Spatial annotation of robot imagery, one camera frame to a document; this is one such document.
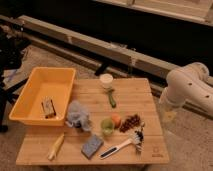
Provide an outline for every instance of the bristles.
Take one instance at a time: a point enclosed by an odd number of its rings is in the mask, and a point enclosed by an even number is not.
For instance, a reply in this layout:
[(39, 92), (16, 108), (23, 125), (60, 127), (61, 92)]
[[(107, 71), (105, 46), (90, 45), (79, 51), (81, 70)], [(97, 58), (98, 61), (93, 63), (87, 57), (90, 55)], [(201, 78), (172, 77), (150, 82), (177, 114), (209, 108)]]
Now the bristles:
[(143, 141), (143, 133), (140, 131), (135, 131), (132, 135), (132, 142), (137, 145), (137, 144), (141, 144), (141, 142)]

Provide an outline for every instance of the camera stand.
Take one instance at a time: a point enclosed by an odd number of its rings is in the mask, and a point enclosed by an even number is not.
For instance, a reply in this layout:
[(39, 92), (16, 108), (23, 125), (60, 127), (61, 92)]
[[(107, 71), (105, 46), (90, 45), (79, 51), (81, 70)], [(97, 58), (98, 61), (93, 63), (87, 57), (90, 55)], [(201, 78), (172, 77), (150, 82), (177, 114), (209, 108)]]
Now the camera stand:
[(15, 84), (14, 86), (6, 90), (3, 88), (4, 85), (3, 81), (0, 83), (0, 133), (7, 132), (8, 130), (8, 126), (2, 124), (7, 101), (10, 104), (14, 104), (15, 100), (18, 98), (18, 95), (14, 94), (13, 92), (19, 89), (21, 86), (23, 86), (26, 82), (27, 79)]

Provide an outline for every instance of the brush handle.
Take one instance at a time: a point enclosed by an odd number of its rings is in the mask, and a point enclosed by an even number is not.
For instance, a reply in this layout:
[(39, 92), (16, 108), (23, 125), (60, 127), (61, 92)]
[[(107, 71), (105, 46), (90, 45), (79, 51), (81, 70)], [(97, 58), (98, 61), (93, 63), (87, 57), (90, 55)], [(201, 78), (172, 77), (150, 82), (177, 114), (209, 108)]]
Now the brush handle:
[(123, 143), (117, 145), (116, 147), (118, 148), (118, 150), (120, 150), (121, 148), (123, 148), (123, 147), (125, 147), (125, 146), (127, 146), (127, 145), (129, 145), (131, 143), (132, 143), (132, 139), (129, 138), (126, 141), (124, 141)]
[(114, 146), (114, 147), (111, 147), (110, 149), (108, 149), (107, 151), (103, 152), (101, 155), (100, 155), (100, 158), (101, 159), (105, 159), (107, 158), (108, 156), (111, 156), (112, 154), (116, 153), (117, 151), (119, 151), (121, 148), (129, 145), (132, 143), (132, 139), (127, 139), (126, 141), (124, 141), (123, 143), (117, 145), (117, 146)]
[(109, 102), (110, 102), (112, 108), (116, 108), (116, 102), (112, 96), (112, 91), (108, 92), (108, 98), (109, 98)]

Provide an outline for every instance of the floor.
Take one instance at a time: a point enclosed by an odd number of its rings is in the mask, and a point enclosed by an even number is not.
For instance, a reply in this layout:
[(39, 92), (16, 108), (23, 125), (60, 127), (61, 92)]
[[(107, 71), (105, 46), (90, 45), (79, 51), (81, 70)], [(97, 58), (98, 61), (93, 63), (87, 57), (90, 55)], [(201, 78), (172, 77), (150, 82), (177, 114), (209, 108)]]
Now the floor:
[[(26, 78), (35, 66), (75, 67), (78, 78), (96, 78), (94, 71), (87, 67), (68, 61), (55, 54), (47, 52), (35, 46), (28, 48), (28, 54), (14, 78), (7, 85)], [(154, 97), (157, 109), (158, 99)], [(58, 166), (58, 167), (26, 167), (16, 166), (15, 160), (21, 146), (25, 126), (19, 122), (8, 120), (11, 105), (7, 105), (4, 123), (9, 126), (9, 131), (0, 134), (0, 171), (83, 171), (83, 170), (141, 170), (139, 166)], [(170, 155), (170, 163), (165, 165), (151, 165), (148, 171), (211, 171), (213, 170), (213, 121), (196, 115), (184, 109), (180, 109), (176, 118), (169, 123), (162, 123), (165, 141)]]

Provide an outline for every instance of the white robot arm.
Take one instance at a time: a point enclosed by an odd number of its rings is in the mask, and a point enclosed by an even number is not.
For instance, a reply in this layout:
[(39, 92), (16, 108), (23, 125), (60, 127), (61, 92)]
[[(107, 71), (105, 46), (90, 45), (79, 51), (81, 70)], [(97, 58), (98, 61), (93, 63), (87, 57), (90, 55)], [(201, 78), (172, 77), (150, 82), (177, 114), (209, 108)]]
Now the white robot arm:
[(171, 110), (182, 107), (189, 99), (213, 114), (213, 88), (206, 84), (208, 78), (208, 68), (198, 62), (170, 71), (166, 78), (168, 87), (161, 94), (160, 104)]

